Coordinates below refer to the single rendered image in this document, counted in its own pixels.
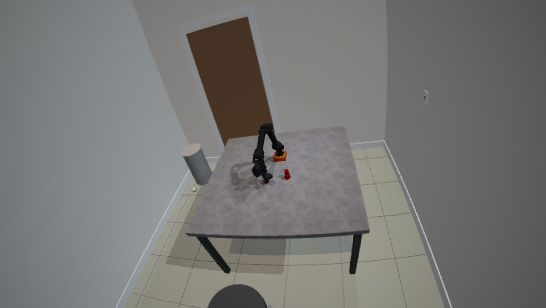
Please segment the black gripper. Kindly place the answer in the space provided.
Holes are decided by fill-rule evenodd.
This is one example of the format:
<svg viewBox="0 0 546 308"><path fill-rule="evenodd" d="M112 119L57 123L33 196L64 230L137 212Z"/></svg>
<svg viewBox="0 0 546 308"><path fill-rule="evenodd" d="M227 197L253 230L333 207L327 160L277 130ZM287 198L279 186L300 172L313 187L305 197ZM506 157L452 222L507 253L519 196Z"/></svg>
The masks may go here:
<svg viewBox="0 0 546 308"><path fill-rule="evenodd" d="M272 175L272 174L270 174L270 173L267 173L267 172L268 172L268 170L266 169L266 167L267 167L267 166L265 165L265 166L264 166L263 168L261 168L261 170L260 170L260 171L262 171L262 172L263 172L263 174L261 174L261 176L262 176L262 177L263 177L263 179L265 179L265 180L267 181L267 183L268 183L268 182L269 182L269 180L273 178L273 175Z"/></svg>

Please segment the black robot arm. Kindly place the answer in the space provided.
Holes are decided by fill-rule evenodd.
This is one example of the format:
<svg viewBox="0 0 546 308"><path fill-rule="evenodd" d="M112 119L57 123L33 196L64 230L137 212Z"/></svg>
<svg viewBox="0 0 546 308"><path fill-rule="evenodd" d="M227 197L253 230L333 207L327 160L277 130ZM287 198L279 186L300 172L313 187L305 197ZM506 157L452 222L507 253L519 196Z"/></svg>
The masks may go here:
<svg viewBox="0 0 546 308"><path fill-rule="evenodd" d="M272 129L273 129L273 126L271 123L263 123L259 129L257 148L254 150L254 154L253 154L253 163L255 163L255 165L252 168L252 172L253 172L252 174L256 178L260 177L260 175L263 174L263 172L260 170L261 168L265 166L263 146L264 146L264 139L265 139L266 133L268 134L272 142L272 149L276 150L276 153L277 153L276 156L283 156L284 154L283 152L284 145L282 145L281 142L279 142L276 139ZM255 160L255 159L258 159L258 160Z"/></svg>

